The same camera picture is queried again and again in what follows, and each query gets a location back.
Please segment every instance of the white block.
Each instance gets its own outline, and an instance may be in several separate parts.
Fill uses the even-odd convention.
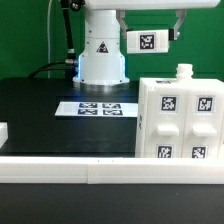
[[[136,157],[181,157],[187,91],[176,79],[140,80]]]
[[[8,139],[7,123],[0,123],[0,148],[4,145]]]
[[[140,80],[136,157],[224,158],[224,83],[192,74]]]
[[[168,30],[145,30],[127,32],[127,53],[167,53],[169,50]]]
[[[224,85],[194,80],[189,92],[182,156],[217,158],[224,110]]]

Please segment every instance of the warning label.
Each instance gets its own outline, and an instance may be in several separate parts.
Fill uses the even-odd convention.
[[[98,48],[98,50],[96,51],[98,53],[109,53],[106,47],[106,44],[104,42],[102,42],[102,44],[100,45],[100,47]]]

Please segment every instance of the cable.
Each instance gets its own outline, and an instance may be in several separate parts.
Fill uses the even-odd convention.
[[[51,63],[51,8],[53,0],[49,0],[48,12],[47,12],[47,43],[48,43],[48,63]]]
[[[41,72],[42,70],[45,70],[46,68],[49,68],[49,67],[54,66],[54,65],[62,65],[62,64],[64,65],[65,62],[64,62],[64,61],[57,61],[57,62],[48,63],[48,64],[46,64],[46,65],[40,67],[40,68],[37,69],[36,71],[30,73],[30,74],[28,75],[28,78],[32,79],[32,78],[34,78],[34,77],[36,76],[36,74],[38,74],[38,73]]]

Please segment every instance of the stacked white blocks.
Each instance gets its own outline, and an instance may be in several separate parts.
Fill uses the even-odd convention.
[[[222,154],[224,84],[192,74],[192,65],[179,64],[176,79],[140,80],[136,157]]]

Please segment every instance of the black table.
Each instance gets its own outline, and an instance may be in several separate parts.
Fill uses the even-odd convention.
[[[138,85],[99,93],[70,82],[5,79],[0,82],[0,122],[9,140],[0,155],[134,157],[136,118],[55,117],[60,101],[137,103]]]
[[[135,118],[55,118],[61,100],[136,103],[138,85],[112,94],[63,80],[0,82],[1,156],[133,157]],[[0,184],[0,223],[223,224],[222,185]]]

